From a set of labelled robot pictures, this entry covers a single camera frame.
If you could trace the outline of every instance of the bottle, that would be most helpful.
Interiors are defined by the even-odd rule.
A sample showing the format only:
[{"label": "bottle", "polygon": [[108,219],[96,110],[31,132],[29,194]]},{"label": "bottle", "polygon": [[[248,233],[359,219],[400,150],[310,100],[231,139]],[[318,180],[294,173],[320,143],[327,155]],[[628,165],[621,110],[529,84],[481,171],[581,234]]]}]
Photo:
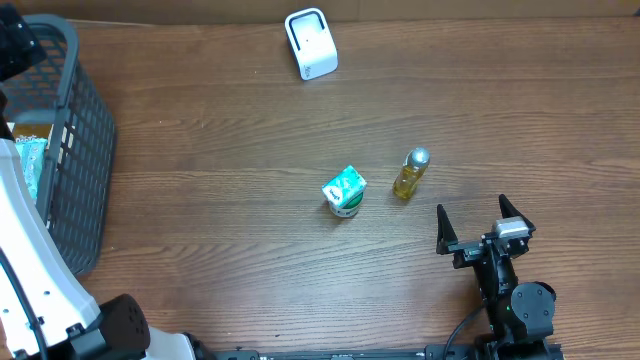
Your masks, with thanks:
[{"label": "bottle", "polygon": [[429,166],[431,156],[423,147],[413,149],[404,161],[400,175],[393,183],[393,192],[399,198],[408,200],[418,187],[418,180]]}]

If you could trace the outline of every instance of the gray basket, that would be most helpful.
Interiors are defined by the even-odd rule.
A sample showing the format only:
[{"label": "gray basket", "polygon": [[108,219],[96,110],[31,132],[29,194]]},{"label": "gray basket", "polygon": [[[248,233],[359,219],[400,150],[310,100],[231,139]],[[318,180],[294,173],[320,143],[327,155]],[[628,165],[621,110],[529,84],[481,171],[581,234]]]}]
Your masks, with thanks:
[{"label": "gray basket", "polygon": [[116,144],[113,117],[78,62],[78,36],[53,15],[24,19],[47,59],[1,87],[7,121],[53,124],[36,208],[74,274],[98,260]]}]

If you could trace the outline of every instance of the bottle cap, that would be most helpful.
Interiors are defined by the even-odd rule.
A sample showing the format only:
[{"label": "bottle cap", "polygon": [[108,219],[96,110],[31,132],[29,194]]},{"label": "bottle cap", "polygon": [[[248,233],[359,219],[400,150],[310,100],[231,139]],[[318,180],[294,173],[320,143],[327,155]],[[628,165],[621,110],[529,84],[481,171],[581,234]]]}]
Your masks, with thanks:
[{"label": "bottle cap", "polygon": [[423,147],[417,147],[413,149],[409,155],[407,155],[407,159],[405,160],[405,165],[411,165],[417,168],[424,168],[429,165],[431,161],[431,155],[429,154],[429,150]]}]

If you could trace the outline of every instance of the wooden tabletop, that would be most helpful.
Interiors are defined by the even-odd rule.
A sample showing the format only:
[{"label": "wooden tabletop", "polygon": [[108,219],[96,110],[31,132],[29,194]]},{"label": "wooden tabletop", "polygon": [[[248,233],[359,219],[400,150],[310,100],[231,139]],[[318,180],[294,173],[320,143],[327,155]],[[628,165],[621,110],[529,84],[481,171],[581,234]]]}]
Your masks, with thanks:
[{"label": "wooden tabletop", "polygon": [[[479,304],[435,253],[436,205],[477,239],[506,194],[538,230],[514,261],[558,293],[567,359],[640,351],[640,22],[332,24],[302,82],[281,24],[85,28],[119,145],[103,253],[82,283],[213,349],[420,348]],[[432,161],[409,202],[407,152]],[[353,164],[353,219],[320,187]],[[483,318],[459,341],[487,332]]]}]

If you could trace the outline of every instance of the brown wall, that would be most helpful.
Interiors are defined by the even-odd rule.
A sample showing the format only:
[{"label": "brown wall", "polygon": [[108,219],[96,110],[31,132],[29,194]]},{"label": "brown wall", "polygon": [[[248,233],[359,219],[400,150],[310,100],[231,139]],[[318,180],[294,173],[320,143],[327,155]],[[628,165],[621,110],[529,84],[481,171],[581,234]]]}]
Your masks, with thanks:
[{"label": "brown wall", "polygon": [[640,0],[13,0],[23,14],[149,24],[280,22],[317,6],[329,21],[628,16]]}]

